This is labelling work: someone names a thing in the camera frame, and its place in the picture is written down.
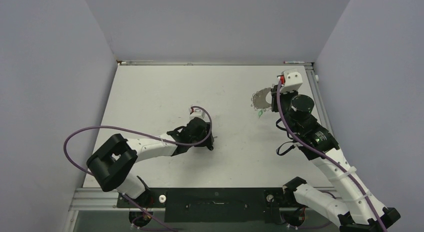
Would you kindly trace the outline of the black head key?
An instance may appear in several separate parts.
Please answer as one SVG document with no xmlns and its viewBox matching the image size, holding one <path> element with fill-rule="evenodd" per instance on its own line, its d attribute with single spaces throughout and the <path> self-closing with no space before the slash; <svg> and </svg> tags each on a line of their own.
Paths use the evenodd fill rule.
<svg viewBox="0 0 424 232">
<path fill-rule="evenodd" d="M 214 141 L 215 138 L 213 135 L 210 135 L 207 140 L 204 142 L 204 147 L 206 147 L 209 151 L 214 150 Z"/>
</svg>

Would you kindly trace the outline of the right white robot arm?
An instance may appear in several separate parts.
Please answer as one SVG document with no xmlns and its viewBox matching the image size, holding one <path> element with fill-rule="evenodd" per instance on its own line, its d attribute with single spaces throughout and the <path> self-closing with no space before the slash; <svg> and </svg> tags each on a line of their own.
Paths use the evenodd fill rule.
<svg viewBox="0 0 424 232">
<path fill-rule="evenodd" d="M 344 156 L 333 135 L 312 115 L 313 99 L 298 92 L 298 85 L 278 84 L 271 88 L 271 110 L 278 112 L 281 130 L 298 147 L 340 195 L 337 200 L 295 177 L 283 187 L 283 201 L 289 206 L 308 207 L 324 216 L 340 231 L 386 231 L 401 215 L 387 207 L 364 185 Z"/>
</svg>

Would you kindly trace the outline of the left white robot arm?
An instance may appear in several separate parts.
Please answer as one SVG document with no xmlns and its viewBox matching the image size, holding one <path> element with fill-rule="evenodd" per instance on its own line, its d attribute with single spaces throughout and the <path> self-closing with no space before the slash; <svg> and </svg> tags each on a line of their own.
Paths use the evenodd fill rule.
<svg viewBox="0 0 424 232">
<path fill-rule="evenodd" d="M 129 197 L 137 207 L 145 206 L 151 194 L 147 184 L 131 174 L 134 164 L 156 158 L 173 157 L 186 153 L 192 147 L 213 150 L 212 124 L 194 117 L 185 126 L 159 136 L 157 139 L 126 139 L 112 135 L 87 160 L 86 164 L 102 191 L 117 190 Z"/>
</svg>

